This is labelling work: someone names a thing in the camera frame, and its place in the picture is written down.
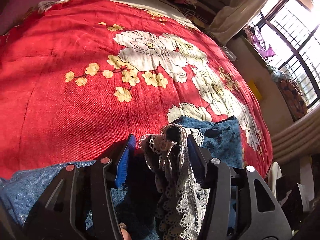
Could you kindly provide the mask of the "left hand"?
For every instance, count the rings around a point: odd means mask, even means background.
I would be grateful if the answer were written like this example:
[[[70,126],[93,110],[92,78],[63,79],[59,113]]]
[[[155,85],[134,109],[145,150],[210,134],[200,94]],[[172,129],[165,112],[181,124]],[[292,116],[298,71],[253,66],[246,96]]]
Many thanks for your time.
[[[131,240],[131,236],[127,231],[127,226],[124,223],[120,223],[119,224],[120,230],[121,230],[121,234],[123,237],[123,240]]]

